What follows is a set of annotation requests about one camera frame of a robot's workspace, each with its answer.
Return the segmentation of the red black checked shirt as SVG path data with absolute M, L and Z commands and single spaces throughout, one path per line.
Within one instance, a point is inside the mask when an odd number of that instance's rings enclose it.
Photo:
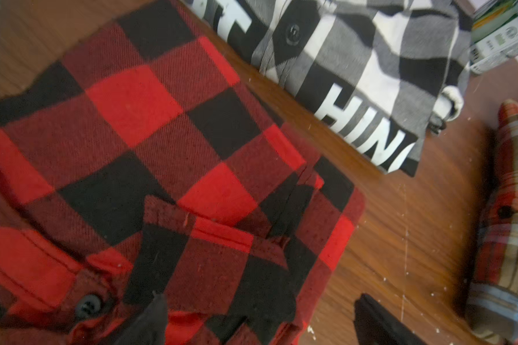
M 174 1 L 0 99 L 0 344 L 295 344 L 365 208 Z

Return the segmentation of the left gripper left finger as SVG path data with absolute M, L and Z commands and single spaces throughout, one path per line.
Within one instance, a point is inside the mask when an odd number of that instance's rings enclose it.
M 168 306 L 165 296 L 154 293 L 148 306 L 113 330 L 99 344 L 162 345 L 165 344 L 167 326 Z

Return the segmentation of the black white checked shirt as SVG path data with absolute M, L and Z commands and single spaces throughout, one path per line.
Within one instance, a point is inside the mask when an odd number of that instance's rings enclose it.
M 244 61 L 385 173 L 461 113 L 473 21 L 455 1 L 187 1 Z

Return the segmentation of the multicolour tartan shirt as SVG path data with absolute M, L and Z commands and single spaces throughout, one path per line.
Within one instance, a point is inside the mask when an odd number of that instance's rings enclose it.
M 490 344 L 518 344 L 518 102 L 499 109 L 496 188 L 479 223 L 465 307 L 472 333 Z

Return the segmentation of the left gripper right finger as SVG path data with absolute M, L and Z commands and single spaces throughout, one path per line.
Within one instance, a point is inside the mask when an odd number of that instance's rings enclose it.
M 425 345 L 369 294 L 361 294 L 355 301 L 355 333 L 360 345 Z

